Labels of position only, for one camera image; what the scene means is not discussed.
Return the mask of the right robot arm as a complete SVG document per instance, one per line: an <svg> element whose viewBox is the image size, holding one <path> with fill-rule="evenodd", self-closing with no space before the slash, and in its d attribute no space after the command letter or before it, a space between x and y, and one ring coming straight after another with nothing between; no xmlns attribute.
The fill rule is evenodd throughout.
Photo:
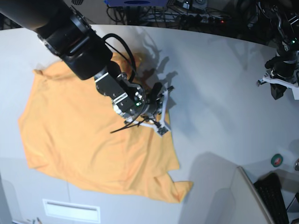
<svg viewBox="0 0 299 224"><path fill-rule="evenodd" d="M112 61L106 38L99 37L76 9L62 0L3 0L0 12L37 33L40 41L81 79L94 78L97 91L110 97L114 111L127 120L153 118L162 112L161 84L151 91Z"/></svg>

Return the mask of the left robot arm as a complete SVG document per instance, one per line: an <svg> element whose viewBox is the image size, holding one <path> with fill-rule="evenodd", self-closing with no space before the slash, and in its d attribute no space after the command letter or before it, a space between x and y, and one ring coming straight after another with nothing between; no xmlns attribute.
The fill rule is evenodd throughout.
<svg viewBox="0 0 299 224"><path fill-rule="evenodd" d="M239 0L234 12L196 8L197 0L174 0L168 7L138 7L137 23L242 39L260 44L275 42L277 52L265 63L257 85L269 83L279 99L299 87L299 3L296 0Z"/></svg>

